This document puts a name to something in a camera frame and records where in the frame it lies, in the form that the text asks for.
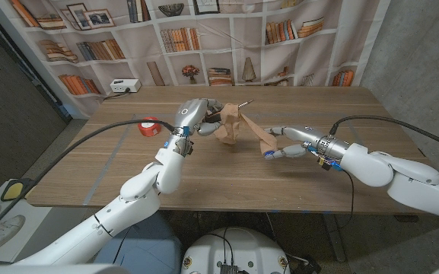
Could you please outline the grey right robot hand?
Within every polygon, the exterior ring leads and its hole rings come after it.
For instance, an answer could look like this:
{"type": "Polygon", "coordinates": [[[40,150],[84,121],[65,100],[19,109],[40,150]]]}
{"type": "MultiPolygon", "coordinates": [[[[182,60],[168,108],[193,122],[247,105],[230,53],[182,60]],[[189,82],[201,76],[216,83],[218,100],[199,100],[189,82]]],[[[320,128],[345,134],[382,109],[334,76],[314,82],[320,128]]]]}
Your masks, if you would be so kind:
{"type": "Polygon", "coordinates": [[[310,152],[317,157],[318,164],[322,168],[329,170],[333,167],[335,170],[342,171],[340,162],[350,146],[349,143],[340,141],[309,126],[272,127],[265,129],[265,132],[273,136],[284,135],[292,141],[299,142],[299,144],[289,145],[276,151],[267,151],[264,153],[265,159],[299,158],[310,152]]]}

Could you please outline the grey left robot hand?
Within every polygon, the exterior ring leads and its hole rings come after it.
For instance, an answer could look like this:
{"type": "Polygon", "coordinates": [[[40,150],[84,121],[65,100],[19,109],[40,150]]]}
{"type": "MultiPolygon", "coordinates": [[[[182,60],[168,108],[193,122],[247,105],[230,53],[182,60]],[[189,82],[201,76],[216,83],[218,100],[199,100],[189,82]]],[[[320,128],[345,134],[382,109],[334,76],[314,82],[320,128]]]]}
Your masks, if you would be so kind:
{"type": "Polygon", "coordinates": [[[194,133],[207,136],[215,132],[221,126],[223,108],[216,99],[196,98],[183,103],[175,115],[166,149],[183,157],[190,155],[193,142],[189,137],[194,133]]]}

